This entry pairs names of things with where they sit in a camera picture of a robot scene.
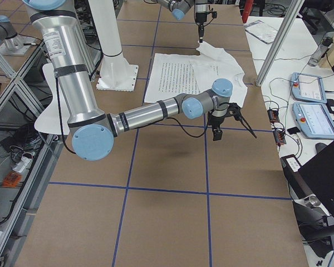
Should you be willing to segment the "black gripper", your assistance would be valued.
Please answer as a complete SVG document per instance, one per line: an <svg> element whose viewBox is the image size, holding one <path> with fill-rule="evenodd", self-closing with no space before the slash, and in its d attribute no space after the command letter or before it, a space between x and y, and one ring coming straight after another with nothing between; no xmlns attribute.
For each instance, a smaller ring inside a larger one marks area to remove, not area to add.
<svg viewBox="0 0 334 267"><path fill-rule="evenodd" d="M237 103L222 102L219 107L208 113L207 125L212 127L213 131L220 131L220 126L227 117L234 117L234 119L240 124L256 139L257 136L254 130L243 117L241 108Z"/></svg>
<svg viewBox="0 0 334 267"><path fill-rule="evenodd" d="M212 19L210 22L207 22L208 15L212 15ZM203 42L204 38L204 27L209 25L213 19L217 18L217 11L211 10L206 12L197 12L194 15L194 20L196 25L198 26L198 35L199 35L199 43Z"/></svg>

